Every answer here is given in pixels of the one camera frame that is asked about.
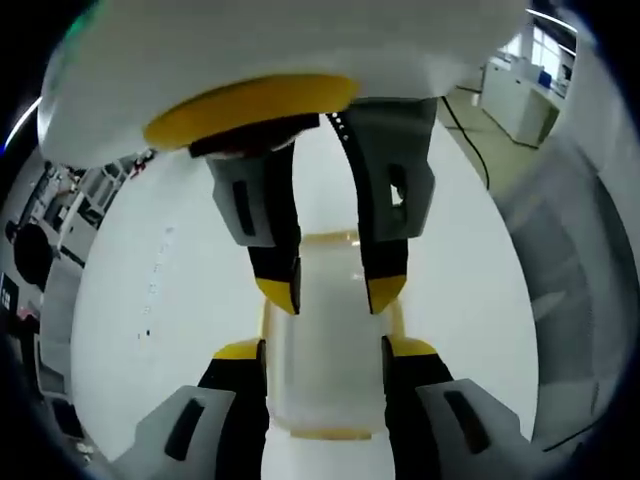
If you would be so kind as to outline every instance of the black cable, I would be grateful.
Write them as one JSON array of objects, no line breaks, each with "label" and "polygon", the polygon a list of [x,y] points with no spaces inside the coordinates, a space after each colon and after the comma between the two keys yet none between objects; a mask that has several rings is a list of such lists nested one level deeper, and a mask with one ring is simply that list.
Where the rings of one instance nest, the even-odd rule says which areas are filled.
[{"label": "black cable", "polygon": [[482,168],[484,168],[485,178],[487,179],[487,190],[489,190],[489,186],[491,185],[491,180],[489,179],[489,169],[487,168],[487,164],[484,162],[484,158],[482,158],[482,155],[480,154],[476,146],[473,144],[473,142],[467,135],[467,132],[465,131],[464,127],[460,124],[460,121],[458,120],[458,117],[456,117],[456,114],[453,113],[453,109],[451,108],[451,105],[449,105],[449,100],[447,100],[447,97],[442,97],[442,101],[444,102],[444,106],[447,107],[447,110],[449,110],[449,114],[451,115],[451,118],[453,118],[453,121],[455,122],[460,132],[462,133],[462,136],[469,143],[469,145],[471,145],[471,148],[473,148],[473,151],[476,152],[476,155],[478,155],[478,158],[482,163]]},{"label": "black cable", "polygon": [[589,425],[587,425],[586,427],[584,427],[581,430],[578,430],[576,433],[574,433],[573,435],[569,435],[567,438],[560,440],[557,443],[554,443],[553,445],[551,445],[550,447],[547,448],[543,448],[542,451],[543,452],[550,452],[551,450],[554,450],[562,445],[564,445],[565,443],[567,443],[569,440],[573,440],[574,438],[576,438],[578,435],[582,435],[584,432],[590,430],[591,428],[593,428],[596,423],[598,423],[598,421],[600,420],[600,418],[598,418],[597,420],[595,420],[594,422],[590,423]]}]

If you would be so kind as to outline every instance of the yellow accent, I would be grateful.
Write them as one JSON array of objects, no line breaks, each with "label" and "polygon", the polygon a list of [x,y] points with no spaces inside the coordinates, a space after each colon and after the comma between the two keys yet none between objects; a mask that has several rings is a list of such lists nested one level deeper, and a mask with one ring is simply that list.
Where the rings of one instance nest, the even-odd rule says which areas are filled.
[{"label": "yellow accent", "polygon": [[371,432],[350,428],[324,428],[318,430],[291,430],[291,436],[307,440],[371,440]]},{"label": "yellow accent", "polygon": [[255,360],[258,357],[259,338],[230,343],[218,350],[213,358],[218,360]]},{"label": "yellow accent", "polygon": [[371,313],[381,313],[387,308],[387,306],[400,295],[406,281],[406,275],[374,278],[367,281]]},{"label": "yellow accent", "polygon": [[260,322],[260,338],[267,339],[271,334],[271,303],[265,299],[262,307],[262,321]]},{"label": "yellow accent", "polygon": [[404,313],[402,313],[402,305],[397,299],[389,305],[389,314],[391,316],[391,335],[396,338],[405,337]]},{"label": "yellow accent", "polygon": [[321,245],[333,243],[353,243],[360,240],[356,230],[344,230],[330,233],[307,233],[302,237],[301,245]]},{"label": "yellow accent", "polygon": [[338,75],[291,74],[216,88],[156,117],[144,130],[153,147],[174,150],[252,123],[305,113],[338,112],[358,90]]},{"label": "yellow accent", "polygon": [[296,315],[293,302],[291,301],[291,287],[289,283],[258,277],[256,277],[256,283],[258,284],[258,288],[262,290],[262,293],[264,293],[271,302],[275,303],[285,312]]},{"label": "yellow accent", "polygon": [[413,357],[418,355],[436,355],[436,349],[423,340],[389,336],[394,357]]}]

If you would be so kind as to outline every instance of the yellow disc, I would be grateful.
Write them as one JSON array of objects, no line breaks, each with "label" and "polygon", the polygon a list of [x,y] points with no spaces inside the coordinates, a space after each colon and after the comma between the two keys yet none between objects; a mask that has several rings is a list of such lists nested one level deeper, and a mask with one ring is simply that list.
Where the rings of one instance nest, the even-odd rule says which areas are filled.
[{"label": "yellow disc", "polygon": [[395,337],[390,335],[391,350],[394,357],[414,357],[419,355],[436,355],[436,349],[424,340],[417,338]]},{"label": "yellow disc", "polygon": [[306,113],[339,112],[358,90],[338,75],[273,75],[203,93],[156,117],[144,130],[155,148],[174,150],[252,123]]},{"label": "yellow disc", "polygon": [[368,280],[367,287],[369,289],[371,313],[381,313],[391,302],[398,298],[406,281],[406,275],[394,275],[392,277]]},{"label": "yellow disc", "polygon": [[230,343],[218,350],[213,358],[218,360],[255,360],[258,357],[259,338]]},{"label": "yellow disc", "polygon": [[288,282],[256,277],[256,283],[265,297],[271,300],[272,303],[279,306],[289,315],[297,315],[291,298],[291,285]]}]

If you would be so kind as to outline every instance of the window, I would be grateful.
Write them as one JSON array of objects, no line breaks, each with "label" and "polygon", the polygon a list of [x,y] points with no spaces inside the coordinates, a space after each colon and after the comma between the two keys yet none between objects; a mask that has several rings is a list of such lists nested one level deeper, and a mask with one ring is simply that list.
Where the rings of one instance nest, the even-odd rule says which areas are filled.
[{"label": "window", "polygon": [[533,29],[531,63],[540,65],[554,80],[560,73],[560,45],[539,28]]},{"label": "window", "polygon": [[513,37],[500,51],[513,55],[514,57],[522,55],[522,35],[518,34]]}]

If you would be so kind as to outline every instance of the white cabinet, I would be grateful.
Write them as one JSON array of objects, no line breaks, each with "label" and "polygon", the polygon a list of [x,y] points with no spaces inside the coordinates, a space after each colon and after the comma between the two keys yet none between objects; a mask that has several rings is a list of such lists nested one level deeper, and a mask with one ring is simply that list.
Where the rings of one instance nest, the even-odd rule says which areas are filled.
[{"label": "white cabinet", "polygon": [[549,134],[562,99],[510,70],[488,63],[480,106],[514,142],[537,147]]},{"label": "white cabinet", "polygon": [[458,83],[458,88],[464,88],[465,90],[471,90],[473,92],[481,92],[482,91],[482,80],[484,79],[484,69],[485,66],[476,68],[472,72],[469,73],[464,80]]},{"label": "white cabinet", "polygon": [[73,215],[68,230],[61,239],[61,246],[66,247],[80,260],[86,262],[96,233],[96,228],[81,215]]}]

